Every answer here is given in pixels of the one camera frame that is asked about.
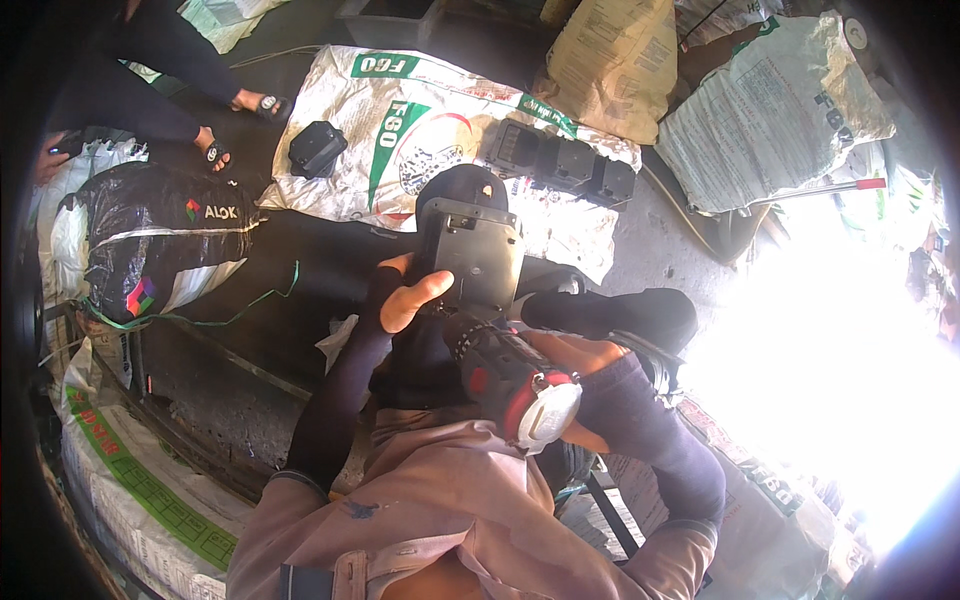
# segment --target foot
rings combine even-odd
[[[256,112],[256,108],[260,106],[260,101],[263,100],[264,96],[267,94],[261,94],[255,91],[249,91],[248,89],[241,88],[233,102],[230,103],[230,108],[233,110],[249,110],[250,112]],[[279,104],[274,104],[270,108],[270,112],[276,114],[276,110],[280,108]]]
[[[210,144],[213,143],[213,140],[213,130],[209,127],[201,127],[200,133],[197,134],[197,139],[193,140],[193,144],[197,148],[200,148],[201,152],[205,155],[207,148],[210,147]],[[217,164],[213,166],[213,171],[217,172],[227,168],[228,162],[230,162],[230,154],[225,153],[220,156],[220,160],[217,160]]]

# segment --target black pants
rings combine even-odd
[[[669,288],[609,298],[593,292],[537,292],[523,304],[522,318],[533,328],[593,340],[621,329],[675,354],[697,332],[693,302]],[[419,315],[394,337],[394,351],[371,378],[370,390],[380,407],[425,409],[468,402],[442,328],[442,318]]]
[[[117,59],[133,60],[229,104],[240,83],[217,50],[180,17],[171,0],[143,0],[129,23],[117,16],[60,92],[51,131],[103,126],[148,140],[192,143],[200,123]]]

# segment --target man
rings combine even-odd
[[[356,327],[300,416],[285,470],[271,478],[237,544],[228,597],[692,597],[713,557],[724,475],[655,400],[636,356],[610,342],[526,334],[582,377],[581,408],[564,439],[637,458],[658,477],[669,519],[620,567],[553,517],[535,459],[508,446],[475,407],[409,407],[410,398],[436,396],[438,382],[451,384],[438,322],[415,315],[453,283],[451,273],[437,272],[404,287],[410,261],[399,256],[374,272]],[[525,319],[538,296],[522,307]],[[599,299],[577,301],[603,310]],[[379,351],[395,335],[392,357],[372,381]],[[405,376],[417,356],[429,379]],[[331,502],[327,491],[348,456],[368,383],[375,397],[403,388],[393,398],[401,406],[379,411],[363,482]]]

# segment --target black arm sleeve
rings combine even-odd
[[[658,401],[632,352],[583,377],[577,420],[604,438],[616,454],[653,468],[670,519],[723,520],[727,481],[716,457]]]
[[[347,461],[364,390],[381,350],[393,337],[380,324],[380,308],[401,284],[400,271],[393,267],[374,272],[357,325],[294,429],[286,468],[307,475],[326,491]]]

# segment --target hand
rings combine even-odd
[[[63,163],[70,159],[70,155],[68,154],[50,154],[50,149],[63,139],[63,134],[64,132],[57,133],[43,142],[43,146],[40,148],[40,156],[36,158],[36,166],[34,167],[34,182],[37,185],[46,185],[49,183],[60,170]]]
[[[406,275],[413,262],[413,253],[402,254],[389,260],[384,260],[377,267],[393,267]],[[425,276],[412,287],[401,286],[387,297],[380,308],[380,324],[387,333],[399,333],[414,320],[417,311],[424,304],[438,298],[453,285],[453,274],[450,271],[438,271]]]
[[[581,377],[598,372],[630,353],[613,342],[593,342],[572,335],[552,335],[540,331],[524,331],[521,335],[557,366],[576,372]],[[583,398],[581,402],[592,399]],[[610,452],[606,440],[577,420],[566,428],[561,439],[594,452]]]

